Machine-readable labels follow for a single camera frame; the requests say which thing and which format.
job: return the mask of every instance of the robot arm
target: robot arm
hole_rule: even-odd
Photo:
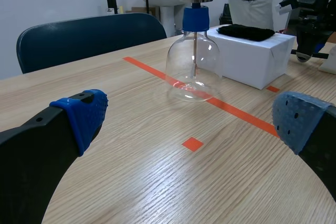
[[[336,0],[315,0],[307,3],[303,0],[284,0],[276,6],[279,14],[285,14],[302,7],[300,23],[296,26],[298,49],[292,53],[300,62],[311,57],[327,59],[328,54],[318,53],[336,29]]]
[[[84,91],[0,133],[0,223],[42,222],[63,175],[98,135],[107,102]]]
[[[281,140],[316,173],[336,201],[336,108],[309,95],[284,92],[273,104]]]

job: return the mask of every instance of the dark blue chair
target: dark blue chair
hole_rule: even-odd
[[[99,16],[29,28],[19,36],[16,53],[22,73],[29,73],[166,37],[148,14]]]

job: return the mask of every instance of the glass bottle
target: glass bottle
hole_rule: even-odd
[[[206,101],[216,95],[221,80],[219,48],[208,38],[208,7],[199,1],[184,12],[184,36],[168,52],[166,81],[169,97],[184,101]]]

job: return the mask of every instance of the cardboard box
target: cardboard box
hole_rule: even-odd
[[[328,39],[330,43],[336,43],[336,33],[333,33],[330,38]]]
[[[255,42],[221,35],[216,28],[208,31],[220,50],[222,76],[263,89],[287,71],[294,36],[275,34]]]

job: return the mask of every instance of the wooden table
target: wooden table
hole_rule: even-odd
[[[175,40],[0,82],[1,131],[50,101],[92,88],[108,94],[99,136],[65,174],[43,223],[336,223],[327,189],[279,138],[210,103],[169,100],[163,80],[123,59],[164,71]],[[292,56],[271,85],[336,103],[336,76],[318,71],[321,62]],[[276,93],[229,79],[220,90],[222,101],[272,123]],[[204,143],[196,152],[182,145],[190,137]]]

